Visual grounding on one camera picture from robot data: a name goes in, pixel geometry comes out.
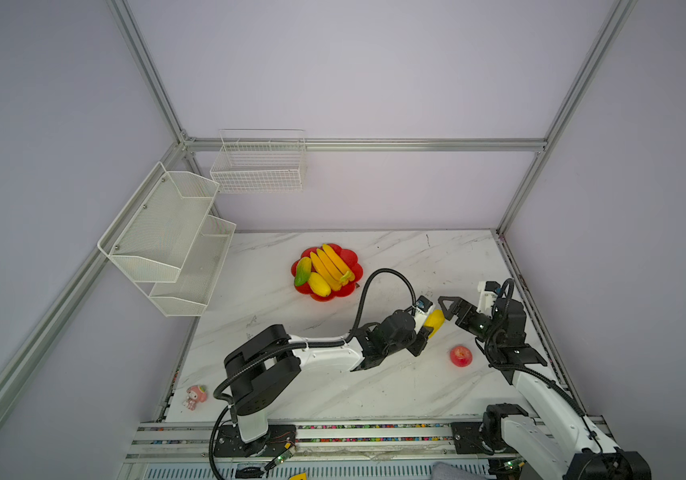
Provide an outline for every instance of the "mesh shelf tier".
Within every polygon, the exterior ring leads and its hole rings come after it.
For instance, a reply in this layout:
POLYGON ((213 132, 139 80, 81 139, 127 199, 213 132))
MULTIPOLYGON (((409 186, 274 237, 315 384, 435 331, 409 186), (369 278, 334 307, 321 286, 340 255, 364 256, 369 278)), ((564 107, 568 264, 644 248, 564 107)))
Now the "mesh shelf tier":
POLYGON ((175 283, 154 284, 148 298, 166 316, 200 316, 215 291, 236 225, 207 215, 175 283))
POLYGON ((164 170, 104 253, 133 282, 177 281, 217 191, 209 178, 164 170))
POLYGON ((223 194, 303 190, 303 130, 221 130, 223 146, 210 175, 223 194))

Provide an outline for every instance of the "pink figurine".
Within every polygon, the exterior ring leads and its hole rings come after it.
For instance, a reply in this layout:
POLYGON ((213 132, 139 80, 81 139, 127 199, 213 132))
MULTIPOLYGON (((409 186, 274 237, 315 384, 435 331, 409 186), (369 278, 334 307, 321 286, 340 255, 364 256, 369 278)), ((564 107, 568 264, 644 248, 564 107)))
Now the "pink figurine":
POLYGON ((198 402, 203 402, 207 399, 207 392, 204 390, 203 385, 190 386, 186 392, 189 396, 184 400, 183 405, 189 410, 195 409, 198 402))

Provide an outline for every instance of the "apple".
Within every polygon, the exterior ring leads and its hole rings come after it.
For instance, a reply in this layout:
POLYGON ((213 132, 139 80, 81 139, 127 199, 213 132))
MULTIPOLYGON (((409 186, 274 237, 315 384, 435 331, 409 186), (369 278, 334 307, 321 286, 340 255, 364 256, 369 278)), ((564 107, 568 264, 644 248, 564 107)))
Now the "apple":
POLYGON ((450 351, 450 360, 456 366, 469 366, 471 365, 471 360, 473 356, 471 351, 464 347, 463 345, 458 345, 450 351))

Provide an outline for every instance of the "white marble table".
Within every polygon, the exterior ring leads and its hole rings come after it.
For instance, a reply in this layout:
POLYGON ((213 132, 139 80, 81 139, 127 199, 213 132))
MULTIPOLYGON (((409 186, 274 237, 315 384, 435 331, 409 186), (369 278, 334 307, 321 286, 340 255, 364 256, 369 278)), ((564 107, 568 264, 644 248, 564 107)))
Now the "white marble table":
MULTIPOLYGON (((236 234, 210 307, 199 321, 168 410, 168 422, 213 422, 225 405, 208 399, 192 412, 185 389, 211 391, 223 379, 223 358, 266 326, 280 323, 300 336, 344 335, 354 321, 361 288, 346 298, 315 302, 295 292, 290 265, 310 246, 334 243, 359 255, 365 278, 378 268, 396 269, 416 295, 462 296, 476 304, 477 283, 510 276, 488 230, 310 232, 236 234)), ((380 322, 410 296, 398 278, 380 274, 367 292, 361 322, 380 322)), ((547 358, 530 321, 527 341, 547 358)), ((554 378, 548 367, 535 370, 554 378)), ((448 418, 481 414, 499 402, 530 406, 500 372, 487 366, 473 336, 446 322, 419 357, 403 350, 360 372, 302 372, 269 407, 270 419, 448 418), (473 352, 465 368, 448 353, 456 345, 473 352)))

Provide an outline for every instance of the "fruit plate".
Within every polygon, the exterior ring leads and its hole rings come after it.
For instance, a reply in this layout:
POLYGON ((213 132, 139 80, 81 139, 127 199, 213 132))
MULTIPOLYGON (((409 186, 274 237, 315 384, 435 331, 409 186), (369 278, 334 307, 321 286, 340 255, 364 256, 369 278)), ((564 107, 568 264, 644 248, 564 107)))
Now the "fruit plate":
MULTIPOLYGON (((337 292, 332 291, 329 296, 319 296, 316 293, 311 292, 311 288, 309 287, 309 283, 306 282, 301 286, 296 286, 295 289, 299 292, 302 293, 303 295, 310 295, 312 299, 316 300, 317 302, 329 302, 330 300, 336 298, 337 296, 349 296, 350 294, 354 293, 354 290, 356 290, 356 283, 361 280, 361 278, 364 276, 365 272, 361 268, 361 265, 359 265, 359 257, 357 254, 353 252, 353 250, 348 250, 346 248, 341 248, 339 245, 336 244, 328 244, 329 246, 332 247, 332 249, 335 251, 336 254, 339 255, 341 260, 345 262, 346 265, 348 265, 348 268, 351 269, 351 272, 354 274, 354 279, 353 281, 348 282, 348 284, 342 286, 337 292)), ((300 255, 300 258, 303 258, 304 256, 311 257, 311 252, 316 252, 318 248, 321 248, 321 246, 312 246, 311 248, 307 248, 305 252, 303 252, 302 255, 300 255)), ((290 273, 292 274, 292 278, 295 278, 295 272, 296 269, 298 268, 298 262, 300 259, 297 259, 294 264, 292 264, 292 267, 290 268, 290 273)), ((311 267, 311 272, 316 272, 316 269, 312 266, 311 267)))

